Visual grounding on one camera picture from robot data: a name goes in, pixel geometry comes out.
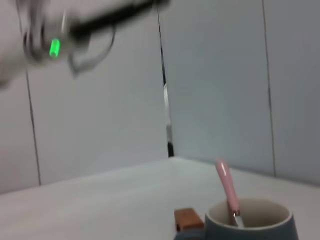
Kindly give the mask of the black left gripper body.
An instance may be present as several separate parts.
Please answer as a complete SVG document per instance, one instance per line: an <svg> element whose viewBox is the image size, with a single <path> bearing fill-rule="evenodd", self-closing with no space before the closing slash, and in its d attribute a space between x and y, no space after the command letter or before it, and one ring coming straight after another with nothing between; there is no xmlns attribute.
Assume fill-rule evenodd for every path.
<svg viewBox="0 0 320 240"><path fill-rule="evenodd" d="M71 24L69 35L72 38L89 37L101 30L117 27L133 21L138 16L147 13L153 8L162 8L169 4L169 0L142 0L139 2L130 2L110 11L106 10L98 15Z"/></svg>

